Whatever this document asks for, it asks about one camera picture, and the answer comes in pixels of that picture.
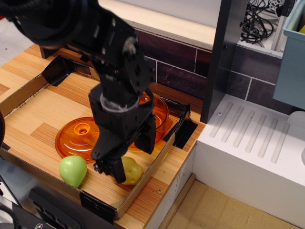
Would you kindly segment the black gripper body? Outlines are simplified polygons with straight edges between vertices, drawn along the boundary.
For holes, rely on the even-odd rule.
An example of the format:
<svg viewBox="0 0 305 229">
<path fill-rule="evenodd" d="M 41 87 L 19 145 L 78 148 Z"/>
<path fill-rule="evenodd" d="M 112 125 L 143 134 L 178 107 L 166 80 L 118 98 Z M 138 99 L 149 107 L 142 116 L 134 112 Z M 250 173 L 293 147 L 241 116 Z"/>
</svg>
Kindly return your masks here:
<svg viewBox="0 0 305 229">
<path fill-rule="evenodd" d="M 107 111 L 103 107 L 101 86 L 94 87 L 89 93 L 89 101 L 96 125 L 99 128 L 100 136 L 95 144 L 91 157 L 118 157 L 123 156 L 129 146 L 135 141 L 140 133 L 141 126 L 149 116 L 153 115 L 153 94 L 147 89 L 144 95 L 149 100 L 139 104 L 139 97 L 136 97 L 135 108 L 125 112 Z"/>
</svg>

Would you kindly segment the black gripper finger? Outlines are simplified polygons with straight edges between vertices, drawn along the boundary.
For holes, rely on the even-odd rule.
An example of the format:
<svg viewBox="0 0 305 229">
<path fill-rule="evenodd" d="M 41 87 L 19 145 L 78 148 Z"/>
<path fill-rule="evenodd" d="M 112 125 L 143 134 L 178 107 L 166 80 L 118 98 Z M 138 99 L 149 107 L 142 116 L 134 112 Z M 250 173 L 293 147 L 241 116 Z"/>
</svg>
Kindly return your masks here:
<svg viewBox="0 0 305 229">
<path fill-rule="evenodd" d="M 136 148 L 151 154 L 154 150 L 156 139 L 155 116 L 149 116 L 141 126 L 140 133 L 134 141 Z"/>
<path fill-rule="evenodd" d="M 115 157 L 94 158 L 94 170 L 98 173 L 112 176 L 117 183 L 126 181 L 122 159 Z"/>
</svg>

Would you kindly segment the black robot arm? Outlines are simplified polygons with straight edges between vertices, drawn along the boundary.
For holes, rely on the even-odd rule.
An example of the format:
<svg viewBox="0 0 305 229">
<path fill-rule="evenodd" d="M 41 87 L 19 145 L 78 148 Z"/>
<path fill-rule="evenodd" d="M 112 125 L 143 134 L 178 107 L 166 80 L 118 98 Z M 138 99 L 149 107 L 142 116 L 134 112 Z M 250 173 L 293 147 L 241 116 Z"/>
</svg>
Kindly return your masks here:
<svg viewBox="0 0 305 229">
<path fill-rule="evenodd" d="M 131 144 L 146 153 L 156 137 L 154 103 L 140 104 L 154 72 L 134 29 L 96 0 L 3 0 L 0 14 L 33 43 L 86 55 L 101 83 L 89 94 L 100 136 L 91 156 L 95 170 L 126 180 L 122 156 Z"/>
</svg>

